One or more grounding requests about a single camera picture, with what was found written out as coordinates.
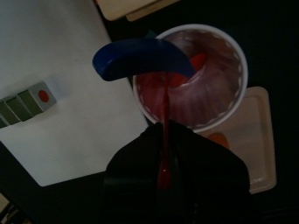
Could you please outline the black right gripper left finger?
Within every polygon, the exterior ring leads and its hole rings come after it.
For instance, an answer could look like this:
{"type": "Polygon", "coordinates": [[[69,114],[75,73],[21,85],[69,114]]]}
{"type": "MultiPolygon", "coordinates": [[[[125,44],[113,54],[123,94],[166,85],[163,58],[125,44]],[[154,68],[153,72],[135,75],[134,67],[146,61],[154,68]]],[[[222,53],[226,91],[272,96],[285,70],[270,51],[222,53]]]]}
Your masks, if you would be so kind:
{"type": "Polygon", "coordinates": [[[154,224],[163,125],[150,126],[109,162],[103,224],[154,224]]]}

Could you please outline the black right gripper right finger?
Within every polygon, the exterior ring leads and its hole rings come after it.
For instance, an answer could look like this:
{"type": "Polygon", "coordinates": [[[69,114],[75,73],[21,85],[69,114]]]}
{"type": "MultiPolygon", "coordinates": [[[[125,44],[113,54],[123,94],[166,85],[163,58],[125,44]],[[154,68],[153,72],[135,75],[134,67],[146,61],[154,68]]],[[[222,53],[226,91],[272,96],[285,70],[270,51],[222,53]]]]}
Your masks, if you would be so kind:
{"type": "Polygon", "coordinates": [[[170,122],[170,140],[178,149],[195,223],[250,224],[254,206],[242,159],[177,122],[170,122]]]}

